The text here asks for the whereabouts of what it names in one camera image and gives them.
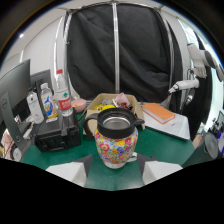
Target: paper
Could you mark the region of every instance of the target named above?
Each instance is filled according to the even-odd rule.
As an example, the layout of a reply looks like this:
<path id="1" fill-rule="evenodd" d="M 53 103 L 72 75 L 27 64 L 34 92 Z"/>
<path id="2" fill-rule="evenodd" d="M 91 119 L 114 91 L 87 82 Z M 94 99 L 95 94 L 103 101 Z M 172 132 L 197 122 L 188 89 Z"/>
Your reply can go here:
<path id="1" fill-rule="evenodd" d="M 189 124 L 187 117 L 175 114 L 175 118 L 165 124 L 160 124 L 154 118 L 143 112 L 145 126 L 153 130 L 171 135 L 183 140 L 190 140 Z"/>

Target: black curtain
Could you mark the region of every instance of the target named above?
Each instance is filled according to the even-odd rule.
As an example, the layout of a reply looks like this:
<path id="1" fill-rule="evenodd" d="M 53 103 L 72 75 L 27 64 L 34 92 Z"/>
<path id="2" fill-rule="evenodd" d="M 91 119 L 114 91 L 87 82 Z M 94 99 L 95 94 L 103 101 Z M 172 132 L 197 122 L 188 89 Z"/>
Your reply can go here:
<path id="1" fill-rule="evenodd" d="M 170 49 L 164 23 L 155 10 L 136 5 L 117 6 L 120 54 L 120 91 L 138 101 L 161 103 L 170 82 Z M 182 60 L 174 42 L 173 83 L 182 80 Z M 73 88 L 84 99 L 115 92 L 113 11 L 94 6 L 73 14 L 68 32 L 68 72 Z M 180 106 L 173 94 L 171 110 Z"/>
<path id="2" fill-rule="evenodd" d="M 195 36 L 198 40 L 199 49 L 205 50 L 205 47 L 198 37 L 197 33 Z M 201 122 L 206 124 L 208 115 L 211 108 L 212 102 L 212 71 L 210 67 L 205 66 L 207 77 L 198 78 L 200 86 L 195 89 L 195 95 L 191 103 L 184 107 L 183 115 L 188 117 L 189 129 L 191 140 L 193 141 L 197 131 L 200 127 Z"/>

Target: wire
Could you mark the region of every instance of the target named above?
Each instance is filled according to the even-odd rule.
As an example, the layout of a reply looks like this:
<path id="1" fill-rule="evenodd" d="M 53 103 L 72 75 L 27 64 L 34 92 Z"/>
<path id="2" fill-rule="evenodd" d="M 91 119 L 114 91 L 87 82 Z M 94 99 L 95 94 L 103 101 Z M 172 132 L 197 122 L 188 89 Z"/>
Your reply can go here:
<path id="1" fill-rule="evenodd" d="M 85 110 L 83 111 L 82 115 L 78 119 L 78 122 L 81 121 L 81 119 L 83 118 L 83 116 L 85 115 L 86 112 L 87 112 L 87 108 L 85 108 Z"/>
<path id="2" fill-rule="evenodd" d="M 184 103 L 182 104 L 179 113 L 182 114 L 183 110 L 184 110 L 184 106 L 186 105 L 187 99 L 184 101 Z"/>
<path id="3" fill-rule="evenodd" d="M 8 147 L 8 149 L 7 149 L 7 151 L 6 151 L 6 153 L 5 153 L 4 159 L 5 159 L 5 157 L 7 156 L 7 152 L 9 151 L 9 149 L 10 149 L 10 147 L 11 147 L 11 145 L 12 145 L 12 142 L 13 142 L 13 139 L 12 139 L 12 141 L 11 141 L 11 143 L 10 143 L 10 145 L 9 145 L 9 147 Z"/>
<path id="4" fill-rule="evenodd" d="M 187 80 L 189 80 L 189 71 L 190 70 L 191 70 L 190 68 L 187 70 Z"/>

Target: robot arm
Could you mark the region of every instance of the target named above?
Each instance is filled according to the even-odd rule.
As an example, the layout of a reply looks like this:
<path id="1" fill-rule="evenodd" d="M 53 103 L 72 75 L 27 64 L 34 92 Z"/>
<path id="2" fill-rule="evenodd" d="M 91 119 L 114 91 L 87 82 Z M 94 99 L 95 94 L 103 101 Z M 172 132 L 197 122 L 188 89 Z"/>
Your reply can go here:
<path id="1" fill-rule="evenodd" d="M 212 57 L 209 51 L 199 50 L 195 44 L 188 44 L 187 48 L 194 64 L 194 68 L 191 69 L 191 74 L 194 74 L 200 78 L 206 78 L 207 75 L 205 66 L 208 66 L 216 69 L 216 73 L 220 82 L 224 80 L 224 71 L 222 69 L 222 66 L 217 64 L 216 60 Z M 173 87 L 169 89 L 167 94 L 170 95 L 173 92 L 179 90 L 198 87 L 199 81 L 196 78 L 193 80 L 183 80 L 176 82 Z"/>
<path id="2" fill-rule="evenodd" d="M 212 57 L 209 51 L 199 50 L 195 44 L 188 44 L 187 48 L 194 64 L 192 71 L 195 75 L 199 76 L 200 78 L 206 78 L 206 65 L 216 69 L 216 73 L 220 82 L 224 80 L 224 71 L 222 66 L 217 64 L 216 60 Z"/>
<path id="3" fill-rule="evenodd" d="M 179 82 L 176 82 L 171 89 L 169 89 L 167 95 L 169 96 L 172 93 L 179 90 L 198 88 L 198 87 L 199 87 L 199 81 L 196 78 L 193 80 L 179 81 Z"/>

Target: cable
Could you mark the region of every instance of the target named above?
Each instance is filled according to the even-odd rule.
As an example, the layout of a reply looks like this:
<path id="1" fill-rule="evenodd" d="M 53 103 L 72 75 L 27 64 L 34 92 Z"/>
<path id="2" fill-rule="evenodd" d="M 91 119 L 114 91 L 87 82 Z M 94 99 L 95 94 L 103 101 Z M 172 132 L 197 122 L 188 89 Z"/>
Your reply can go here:
<path id="1" fill-rule="evenodd" d="M 191 70 L 190 68 L 187 70 L 187 80 L 189 80 L 189 71 L 190 70 Z"/>
<path id="2" fill-rule="evenodd" d="M 83 116 L 85 115 L 86 112 L 87 112 L 87 108 L 84 109 L 82 115 L 81 115 L 80 118 L 78 119 L 78 122 L 81 121 L 81 119 L 83 118 Z"/>
<path id="3" fill-rule="evenodd" d="M 12 141 L 11 141 L 11 143 L 10 143 L 10 145 L 9 145 L 9 147 L 8 147 L 8 149 L 7 149 L 7 151 L 6 151 L 6 153 L 5 153 L 4 159 L 5 159 L 5 157 L 7 156 L 7 152 L 9 151 L 9 149 L 10 149 L 10 147 L 11 147 L 11 145 L 12 145 L 12 142 L 13 142 L 13 139 L 12 139 Z"/>
<path id="4" fill-rule="evenodd" d="M 180 114 L 183 113 L 184 106 L 187 106 L 193 100 L 194 95 L 195 95 L 195 88 L 192 88 L 190 89 L 188 97 L 186 98 L 186 100 L 182 104 L 182 107 L 180 108 L 180 111 L 179 111 Z"/>

